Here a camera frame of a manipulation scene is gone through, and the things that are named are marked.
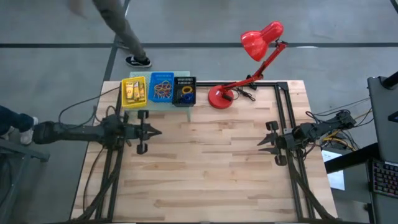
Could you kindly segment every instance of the lamp arm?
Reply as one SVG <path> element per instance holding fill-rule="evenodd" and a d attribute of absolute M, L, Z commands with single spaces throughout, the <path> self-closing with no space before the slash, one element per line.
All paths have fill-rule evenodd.
<path fill-rule="evenodd" d="M 245 80 L 239 81 L 239 82 L 234 82 L 228 85 L 223 86 L 223 89 L 225 91 L 230 90 L 232 88 L 235 88 L 237 86 L 243 86 L 252 82 L 255 82 L 257 80 L 260 80 L 262 78 L 264 78 L 264 76 L 262 75 L 262 72 L 268 67 L 269 64 L 271 64 L 271 62 L 274 61 L 274 59 L 286 48 L 287 43 L 284 41 L 281 42 L 276 42 L 276 49 L 273 51 L 273 53 L 267 58 L 267 60 L 265 60 L 260 68 L 255 72 L 255 74 Z"/>

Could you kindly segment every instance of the red desk lamp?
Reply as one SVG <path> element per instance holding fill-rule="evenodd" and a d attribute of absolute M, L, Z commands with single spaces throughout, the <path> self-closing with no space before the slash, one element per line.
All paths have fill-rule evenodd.
<path fill-rule="evenodd" d="M 262 31 L 252 30 L 247 31 L 241 35 L 243 48 L 250 55 L 250 57 L 258 62 L 265 56 L 265 54 L 267 53 L 268 45 L 274 40 L 276 42 L 276 49 L 267 58 L 267 60 L 262 63 L 260 68 L 255 72 L 252 77 L 228 85 L 214 86 L 209 91 L 208 95 L 208 101 L 211 106 L 217 109 L 225 109 L 230 107 L 234 98 L 234 94 L 231 90 L 232 88 L 252 83 L 264 77 L 262 75 L 262 72 L 287 46 L 286 42 L 278 42 L 277 40 L 283 32 L 283 25 L 280 22 L 275 21 L 271 22 Z"/>

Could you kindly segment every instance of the lamp base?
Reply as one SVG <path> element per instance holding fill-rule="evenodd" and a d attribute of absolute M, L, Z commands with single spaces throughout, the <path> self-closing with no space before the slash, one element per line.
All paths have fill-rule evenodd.
<path fill-rule="evenodd" d="M 214 108 L 217 109 L 225 109 L 229 108 L 232 105 L 233 98 L 234 98 L 234 93 L 232 90 L 228 90 L 225 94 L 231 98 L 232 100 L 229 101 L 225 98 L 223 98 L 221 89 L 223 87 L 221 85 L 214 86 L 213 88 L 210 89 L 209 95 L 208 95 L 208 101 L 210 105 Z"/>

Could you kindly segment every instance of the yellow item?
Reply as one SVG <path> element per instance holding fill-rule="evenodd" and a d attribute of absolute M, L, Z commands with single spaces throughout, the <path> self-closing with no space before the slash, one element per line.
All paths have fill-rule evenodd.
<path fill-rule="evenodd" d="M 345 145 L 346 147 L 349 147 L 352 151 L 356 151 L 356 149 L 353 146 L 350 146 L 347 142 L 344 142 L 340 139 L 337 138 L 324 138 L 323 141 L 336 141 L 336 142 L 340 142 L 343 145 Z"/>
<path fill-rule="evenodd" d="M 145 86 L 143 83 L 139 84 L 139 101 L 145 100 Z"/>
<path fill-rule="evenodd" d="M 182 94 L 187 94 L 193 92 L 193 88 L 190 86 L 184 86 L 182 87 Z"/>
<path fill-rule="evenodd" d="M 139 82 L 134 83 L 134 101 L 139 100 Z"/>
<path fill-rule="evenodd" d="M 147 105 L 147 98 L 145 97 L 144 101 L 128 101 L 126 98 L 126 83 L 127 82 L 139 82 L 140 84 L 144 84 L 144 87 L 146 86 L 145 83 L 145 77 L 134 77 L 134 78 L 125 78 L 122 80 L 122 107 L 124 109 L 135 109 L 135 108 L 142 108 Z"/>
<path fill-rule="evenodd" d="M 132 96 L 133 85 L 134 84 L 132 82 L 127 82 L 126 83 L 126 98 L 127 99 L 133 99 L 133 96 Z"/>

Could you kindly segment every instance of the concrete floor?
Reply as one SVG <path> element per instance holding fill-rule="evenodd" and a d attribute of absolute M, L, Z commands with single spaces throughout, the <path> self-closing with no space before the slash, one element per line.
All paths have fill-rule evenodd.
<path fill-rule="evenodd" d="M 0 44 L 112 43 L 91 1 L 86 18 L 68 11 L 66 1 L 0 0 Z M 305 80 L 313 112 L 368 97 L 366 78 L 396 72 L 398 14 L 389 0 L 131 0 L 127 18 L 148 48 L 151 70 L 190 70 L 199 80 L 240 80 L 259 63 L 242 48 L 167 48 L 169 43 L 237 43 L 242 32 L 284 23 L 282 39 L 291 43 L 365 43 L 362 47 L 288 48 L 266 70 L 267 80 Z M 395 43 L 365 47 L 366 43 Z M 55 120 L 59 112 L 100 92 L 111 48 L 0 48 L 0 105 Z M 118 50 L 110 80 L 128 77 L 127 52 Z M 65 122 L 90 117 L 96 101 L 65 114 Z M 361 114 L 370 102 L 351 108 Z M 372 124 L 352 130 L 360 146 L 376 141 Z M 48 223 L 68 219 L 87 143 L 36 146 L 51 153 L 47 164 L 32 162 L 11 223 Z M 364 168 L 346 171 L 345 192 L 333 191 L 339 217 L 365 222 L 356 194 Z"/>

